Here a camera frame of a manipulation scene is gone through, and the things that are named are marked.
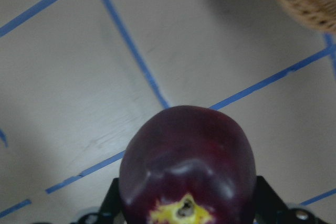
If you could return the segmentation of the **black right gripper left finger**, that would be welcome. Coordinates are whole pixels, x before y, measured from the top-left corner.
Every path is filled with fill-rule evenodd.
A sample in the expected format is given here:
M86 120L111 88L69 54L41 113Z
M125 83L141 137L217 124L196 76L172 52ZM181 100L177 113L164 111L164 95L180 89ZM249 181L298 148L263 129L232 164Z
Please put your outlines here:
M91 211L87 214L83 214L78 218L76 223L123 223L123 213L121 208L119 179L114 178L98 211Z

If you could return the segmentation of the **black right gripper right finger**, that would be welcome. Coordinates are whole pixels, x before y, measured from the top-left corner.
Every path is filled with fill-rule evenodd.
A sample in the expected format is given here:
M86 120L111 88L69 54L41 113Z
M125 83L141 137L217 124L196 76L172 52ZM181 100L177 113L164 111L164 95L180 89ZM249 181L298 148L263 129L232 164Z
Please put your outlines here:
M301 205L289 207L262 176L257 176L256 223L310 223L323 220Z

